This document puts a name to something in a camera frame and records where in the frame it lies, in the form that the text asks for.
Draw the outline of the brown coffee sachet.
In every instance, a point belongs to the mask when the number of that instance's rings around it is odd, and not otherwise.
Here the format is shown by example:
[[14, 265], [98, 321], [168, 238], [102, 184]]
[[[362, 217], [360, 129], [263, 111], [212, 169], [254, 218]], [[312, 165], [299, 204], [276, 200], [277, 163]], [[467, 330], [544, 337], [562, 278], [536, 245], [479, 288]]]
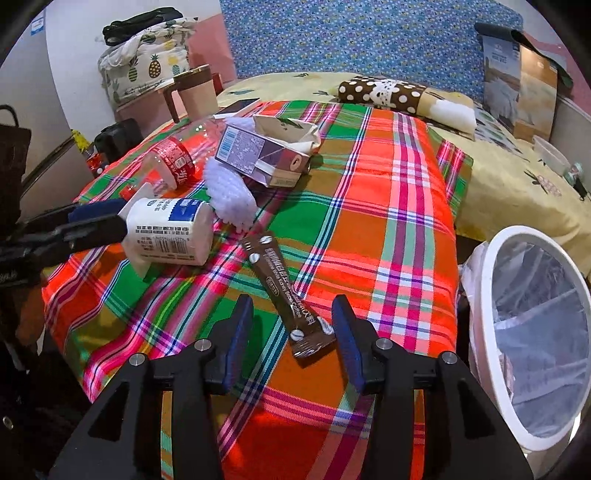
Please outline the brown coffee sachet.
[[287, 264], [270, 231], [246, 236], [240, 242], [250, 268], [276, 307], [287, 330], [291, 353], [298, 361], [322, 355], [335, 344], [335, 330], [294, 290]]

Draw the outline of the white blue yogurt cup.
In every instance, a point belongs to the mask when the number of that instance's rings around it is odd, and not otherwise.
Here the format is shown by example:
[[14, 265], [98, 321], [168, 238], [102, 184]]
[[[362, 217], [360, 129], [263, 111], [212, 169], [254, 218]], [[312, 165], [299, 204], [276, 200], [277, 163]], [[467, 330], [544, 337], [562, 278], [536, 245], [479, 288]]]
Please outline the white blue yogurt cup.
[[211, 254], [214, 211], [205, 201], [156, 198], [144, 184], [118, 216], [127, 228], [121, 246], [140, 278], [153, 264], [202, 266]]

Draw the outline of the white round trash bin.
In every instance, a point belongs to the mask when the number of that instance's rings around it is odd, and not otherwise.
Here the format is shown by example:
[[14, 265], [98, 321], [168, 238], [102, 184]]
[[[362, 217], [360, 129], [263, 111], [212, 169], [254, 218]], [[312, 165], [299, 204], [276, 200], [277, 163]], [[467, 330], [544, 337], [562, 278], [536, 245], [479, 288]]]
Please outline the white round trash bin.
[[544, 233], [507, 227], [459, 268], [468, 362], [542, 476], [574, 437], [590, 395], [590, 293]]

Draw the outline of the black bag on floor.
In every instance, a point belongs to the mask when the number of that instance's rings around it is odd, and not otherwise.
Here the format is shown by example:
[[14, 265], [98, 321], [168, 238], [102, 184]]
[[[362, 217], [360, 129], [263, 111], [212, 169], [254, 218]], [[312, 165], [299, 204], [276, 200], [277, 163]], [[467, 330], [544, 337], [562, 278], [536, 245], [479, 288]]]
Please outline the black bag on floor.
[[138, 123], [129, 118], [107, 126], [95, 137], [96, 150], [113, 163], [143, 141]]

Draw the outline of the clear red-label plastic bottle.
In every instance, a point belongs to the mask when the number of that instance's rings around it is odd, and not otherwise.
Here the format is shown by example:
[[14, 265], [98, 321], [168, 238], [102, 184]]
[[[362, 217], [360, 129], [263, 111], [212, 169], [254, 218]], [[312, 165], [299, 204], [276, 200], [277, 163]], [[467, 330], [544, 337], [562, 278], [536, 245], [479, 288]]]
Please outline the clear red-label plastic bottle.
[[176, 129], [143, 154], [137, 177], [119, 196], [130, 200], [143, 185], [150, 185], [154, 196], [161, 197], [197, 182], [224, 129], [225, 122], [212, 117], [176, 124]]

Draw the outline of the pink storage box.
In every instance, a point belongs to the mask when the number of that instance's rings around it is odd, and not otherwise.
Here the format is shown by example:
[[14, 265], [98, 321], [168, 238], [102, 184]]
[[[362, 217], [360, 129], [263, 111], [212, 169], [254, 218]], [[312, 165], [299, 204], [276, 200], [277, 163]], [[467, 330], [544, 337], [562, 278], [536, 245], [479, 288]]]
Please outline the pink storage box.
[[155, 89], [119, 106], [114, 113], [115, 120], [134, 119], [142, 136], [147, 137], [157, 127], [172, 120], [163, 96], [163, 91], [172, 84], [172, 78], [165, 80]]

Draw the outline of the beige brown lidded mug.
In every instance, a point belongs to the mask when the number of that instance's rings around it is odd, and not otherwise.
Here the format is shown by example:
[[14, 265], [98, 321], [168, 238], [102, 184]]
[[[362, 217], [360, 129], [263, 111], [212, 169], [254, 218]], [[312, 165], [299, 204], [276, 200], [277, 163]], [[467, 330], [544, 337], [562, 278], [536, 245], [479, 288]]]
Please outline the beige brown lidded mug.
[[169, 114], [175, 123], [180, 121], [172, 99], [177, 92], [191, 121], [214, 115], [218, 111], [211, 67], [200, 65], [173, 77], [173, 83], [162, 92]]

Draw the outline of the pineapple print folded quilt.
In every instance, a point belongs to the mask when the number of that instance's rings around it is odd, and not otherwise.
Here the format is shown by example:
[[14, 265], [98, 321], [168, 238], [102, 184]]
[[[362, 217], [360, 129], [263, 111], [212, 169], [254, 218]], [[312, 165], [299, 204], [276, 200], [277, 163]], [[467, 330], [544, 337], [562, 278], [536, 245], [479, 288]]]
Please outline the pineapple print folded quilt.
[[187, 42], [196, 25], [184, 17], [168, 20], [109, 47], [99, 57], [97, 68], [111, 107], [116, 110], [190, 70]]

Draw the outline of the black clothing bundle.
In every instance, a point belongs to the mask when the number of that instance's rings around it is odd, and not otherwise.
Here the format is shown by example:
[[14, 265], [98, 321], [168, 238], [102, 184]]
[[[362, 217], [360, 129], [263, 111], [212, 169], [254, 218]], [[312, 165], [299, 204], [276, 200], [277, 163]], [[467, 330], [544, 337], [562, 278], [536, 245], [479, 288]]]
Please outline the black clothing bundle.
[[182, 13], [173, 7], [159, 7], [126, 20], [115, 20], [111, 22], [102, 29], [103, 39], [107, 46], [116, 46], [126, 42], [148, 27], [181, 17]]

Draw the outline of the purple milk carton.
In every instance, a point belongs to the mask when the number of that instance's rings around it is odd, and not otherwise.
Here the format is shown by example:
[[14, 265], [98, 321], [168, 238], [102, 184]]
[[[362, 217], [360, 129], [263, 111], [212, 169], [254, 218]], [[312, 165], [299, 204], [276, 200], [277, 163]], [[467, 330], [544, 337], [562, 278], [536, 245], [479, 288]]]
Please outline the purple milk carton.
[[215, 159], [267, 188], [293, 188], [310, 171], [321, 143], [314, 123], [266, 115], [231, 117], [225, 120]]

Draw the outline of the yellow pineapple bed sheet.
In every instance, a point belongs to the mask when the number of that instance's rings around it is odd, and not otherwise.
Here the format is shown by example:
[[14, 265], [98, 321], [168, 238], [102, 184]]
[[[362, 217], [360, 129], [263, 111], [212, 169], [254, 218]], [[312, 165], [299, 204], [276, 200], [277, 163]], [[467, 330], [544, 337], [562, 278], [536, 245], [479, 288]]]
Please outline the yellow pineapple bed sheet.
[[[334, 102], [339, 83], [351, 72], [270, 73], [224, 86], [221, 107], [242, 98], [263, 101]], [[590, 276], [590, 200], [581, 200], [567, 181], [543, 165], [529, 144], [514, 155], [496, 144], [471, 140], [437, 126], [430, 128], [473, 159], [467, 196], [457, 233], [477, 241], [490, 240], [511, 225], [526, 225], [552, 237], [572, 258], [583, 276]]]

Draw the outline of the brown polka dot pillow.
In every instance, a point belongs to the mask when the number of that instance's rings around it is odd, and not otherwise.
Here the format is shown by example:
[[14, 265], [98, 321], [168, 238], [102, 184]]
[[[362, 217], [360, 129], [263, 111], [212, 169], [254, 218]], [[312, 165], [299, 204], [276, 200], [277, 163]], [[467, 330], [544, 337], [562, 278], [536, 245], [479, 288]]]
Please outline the brown polka dot pillow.
[[476, 132], [474, 102], [459, 92], [398, 79], [355, 76], [339, 83], [337, 98], [425, 118], [470, 137]]

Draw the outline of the white bowl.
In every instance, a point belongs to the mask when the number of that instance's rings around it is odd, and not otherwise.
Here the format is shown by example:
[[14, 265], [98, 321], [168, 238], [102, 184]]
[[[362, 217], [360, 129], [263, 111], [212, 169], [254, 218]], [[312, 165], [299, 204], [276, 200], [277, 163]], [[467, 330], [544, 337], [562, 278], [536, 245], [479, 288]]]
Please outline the white bowl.
[[534, 151], [540, 160], [557, 175], [563, 176], [571, 167], [568, 159], [551, 143], [538, 135], [533, 136]]

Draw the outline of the small green bottle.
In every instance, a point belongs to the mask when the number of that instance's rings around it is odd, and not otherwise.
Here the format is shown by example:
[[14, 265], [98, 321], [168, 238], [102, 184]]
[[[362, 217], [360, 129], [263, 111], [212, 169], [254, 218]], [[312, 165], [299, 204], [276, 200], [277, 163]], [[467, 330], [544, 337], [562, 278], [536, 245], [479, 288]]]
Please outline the small green bottle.
[[571, 186], [575, 186], [577, 183], [583, 183], [584, 171], [582, 165], [575, 162], [564, 172], [563, 177]]

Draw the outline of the white bed side panel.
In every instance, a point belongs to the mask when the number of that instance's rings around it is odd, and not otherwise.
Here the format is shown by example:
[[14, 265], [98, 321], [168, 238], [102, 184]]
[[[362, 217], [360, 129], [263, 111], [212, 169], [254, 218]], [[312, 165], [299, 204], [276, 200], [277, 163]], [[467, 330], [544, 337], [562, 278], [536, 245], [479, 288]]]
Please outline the white bed side panel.
[[591, 166], [591, 117], [572, 100], [557, 97], [550, 143], [585, 173]]

